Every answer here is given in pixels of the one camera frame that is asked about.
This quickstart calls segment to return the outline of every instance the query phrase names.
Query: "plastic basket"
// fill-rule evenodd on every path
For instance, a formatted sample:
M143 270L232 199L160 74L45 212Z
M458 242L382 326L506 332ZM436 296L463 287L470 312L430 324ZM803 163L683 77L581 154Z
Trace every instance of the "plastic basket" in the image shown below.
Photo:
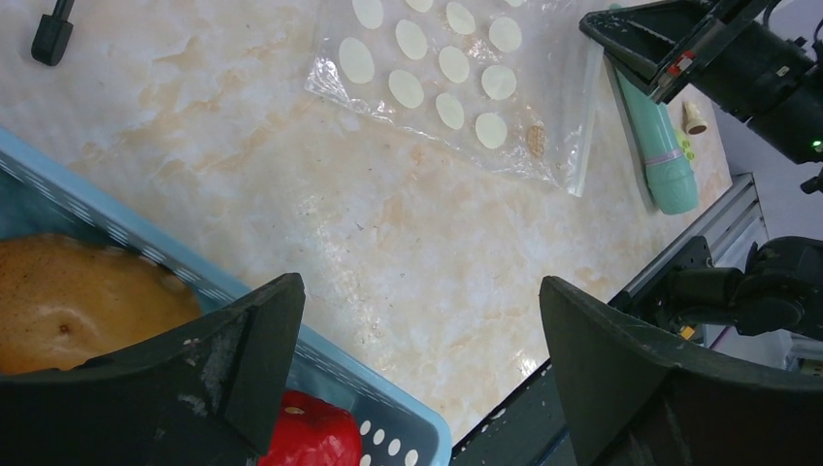
M130 248L172 270L197 293L204 312L250 292L203 257L114 198L0 128L0 239L63 233ZM351 411L361 425L361 465L445 465L444 420L306 325L288 387Z

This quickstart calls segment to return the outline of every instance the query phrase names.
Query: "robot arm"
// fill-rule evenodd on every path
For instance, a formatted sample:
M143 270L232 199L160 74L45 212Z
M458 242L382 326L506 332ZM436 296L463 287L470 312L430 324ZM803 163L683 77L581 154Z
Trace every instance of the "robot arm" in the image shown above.
M786 329L823 341L823 242L779 238L752 248L745 272L670 273L673 325L734 325L754 336Z
M823 21L816 60L755 18L779 0L667 0L591 13L580 30L655 102L693 84L795 163L823 162ZM803 191L823 189L823 173Z

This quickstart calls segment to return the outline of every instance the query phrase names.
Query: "marble countertop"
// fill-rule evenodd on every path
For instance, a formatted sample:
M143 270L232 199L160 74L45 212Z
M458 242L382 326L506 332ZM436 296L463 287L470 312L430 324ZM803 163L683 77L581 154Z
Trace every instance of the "marble countertop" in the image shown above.
M584 196L510 180L303 90L319 3L78 2L48 68L53 0L7 0L0 125L252 286L301 273L305 323L457 440L548 356L544 276L609 299L731 185L713 113L683 93L709 123L688 215L651 204L605 73Z

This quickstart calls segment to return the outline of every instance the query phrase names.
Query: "small cone object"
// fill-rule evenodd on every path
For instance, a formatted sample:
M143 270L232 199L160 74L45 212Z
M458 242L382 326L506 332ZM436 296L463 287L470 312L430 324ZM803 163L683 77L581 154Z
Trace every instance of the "small cone object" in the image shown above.
M708 129L708 123L700 115L700 109L694 102L683 102L686 111L685 130L691 135L700 134Z

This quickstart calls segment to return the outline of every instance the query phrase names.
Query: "small cookie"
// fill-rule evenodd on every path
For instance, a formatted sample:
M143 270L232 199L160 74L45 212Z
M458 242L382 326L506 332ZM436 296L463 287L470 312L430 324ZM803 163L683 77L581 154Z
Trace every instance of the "small cookie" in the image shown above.
M526 132L526 143L529 152L537 158L543 157L545 153L545 129L542 126L532 126Z

